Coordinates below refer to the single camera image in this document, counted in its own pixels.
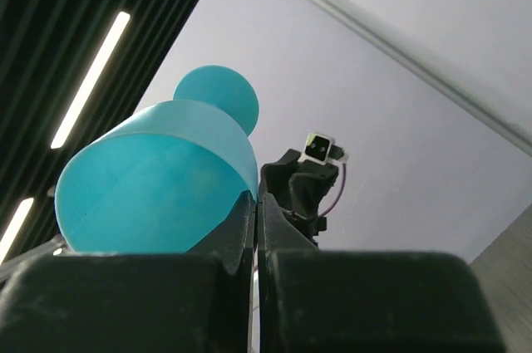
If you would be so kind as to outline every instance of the light blue plastic cup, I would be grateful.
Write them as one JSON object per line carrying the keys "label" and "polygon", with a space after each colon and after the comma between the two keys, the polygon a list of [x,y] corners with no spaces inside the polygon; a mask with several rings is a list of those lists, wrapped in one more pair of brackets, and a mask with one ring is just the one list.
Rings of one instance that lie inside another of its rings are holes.
{"label": "light blue plastic cup", "polygon": [[56,214],[78,252],[185,252],[236,199],[257,197],[248,140],[259,103],[223,66],[192,71],[174,100],[153,105],[74,156],[56,189]]}

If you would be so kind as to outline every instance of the fluorescent light tube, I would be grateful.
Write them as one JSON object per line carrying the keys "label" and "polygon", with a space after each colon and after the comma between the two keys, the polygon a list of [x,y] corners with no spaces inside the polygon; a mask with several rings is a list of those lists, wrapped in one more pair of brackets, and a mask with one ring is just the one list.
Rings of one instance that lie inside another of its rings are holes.
{"label": "fluorescent light tube", "polygon": [[28,212],[32,208],[32,205],[33,198],[24,199],[18,205],[18,209],[13,215],[13,219],[7,226],[7,230],[3,234],[2,240],[0,241],[0,263],[2,263],[3,259],[6,258],[7,252],[9,252],[9,248],[13,244],[13,241],[15,240],[20,227],[22,227],[22,224],[24,223]]}
{"label": "fluorescent light tube", "polygon": [[96,85],[101,72],[106,66],[106,63],[115,49],[116,43],[118,43],[124,29],[126,29],[129,20],[130,14],[127,12],[120,12],[116,16],[116,19],[111,26],[111,30],[107,33],[106,39],[101,45],[98,54],[96,54],[96,58],[92,62],[89,71],[86,73],[85,79],[83,79],[83,82],[74,97],[74,101],[66,112],[65,118],[57,130],[56,136],[53,138],[52,145],[50,146],[53,150],[61,148],[65,144],[65,141],[67,141],[68,135],[72,131],[83,106],[85,106],[86,101],[91,95],[92,89]]}

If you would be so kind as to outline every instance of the white partition panel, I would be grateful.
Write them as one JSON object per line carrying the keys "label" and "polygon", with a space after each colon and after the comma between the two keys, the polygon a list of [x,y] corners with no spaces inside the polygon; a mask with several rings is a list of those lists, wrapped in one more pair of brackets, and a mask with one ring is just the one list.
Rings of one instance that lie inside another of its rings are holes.
{"label": "white partition panel", "polygon": [[309,131],[351,154],[322,248],[471,261],[532,202],[529,156],[307,0],[200,0],[138,109],[212,63],[257,91],[259,165],[300,149]]}

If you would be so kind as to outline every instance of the ceiling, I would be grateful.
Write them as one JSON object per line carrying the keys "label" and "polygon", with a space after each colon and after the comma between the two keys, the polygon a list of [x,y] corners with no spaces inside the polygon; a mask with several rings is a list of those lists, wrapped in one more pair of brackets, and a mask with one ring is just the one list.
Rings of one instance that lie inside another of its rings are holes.
{"label": "ceiling", "polygon": [[[7,257],[59,230],[50,195],[67,161],[127,118],[198,0],[0,0],[0,235],[34,204]],[[50,144],[119,11],[131,15],[66,143]]]}

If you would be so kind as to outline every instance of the ceiling light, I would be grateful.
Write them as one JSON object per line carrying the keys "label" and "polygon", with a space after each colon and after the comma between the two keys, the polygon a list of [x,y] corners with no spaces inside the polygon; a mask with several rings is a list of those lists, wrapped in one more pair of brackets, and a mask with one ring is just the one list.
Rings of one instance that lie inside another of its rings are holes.
{"label": "ceiling light", "polygon": [[13,219],[7,226],[7,230],[3,234],[2,240],[0,241],[0,263],[2,263],[3,259],[6,258],[7,252],[9,252],[9,248],[13,244],[13,241],[15,240],[22,223],[24,223],[24,219],[26,218],[27,213],[30,211],[32,205],[33,198],[24,199],[18,205],[18,209],[13,215]]}
{"label": "ceiling light", "polygon": [[116,19],[111,26],[111,30],[107,33],[106,39],[101,45],[98,54],[96,54],[96,58],[92,62],[89,71],[86,73],[85,79],[83,79],[83,82],[74,97],[74,101],[66,112],[65,118],[57,130],[56,136],[53,138],[52,145],[50,146],[52,149],[60,148],[65,144],[68,135],[72,131],[72,127],[74,127],[83,106],[85,106],[92,89],[98,81],[103,68],[106,66],[106,63],[115,49],[116,43],[118,43],[129,20],[130,14],[127,12],[120,12],[116,16]]}

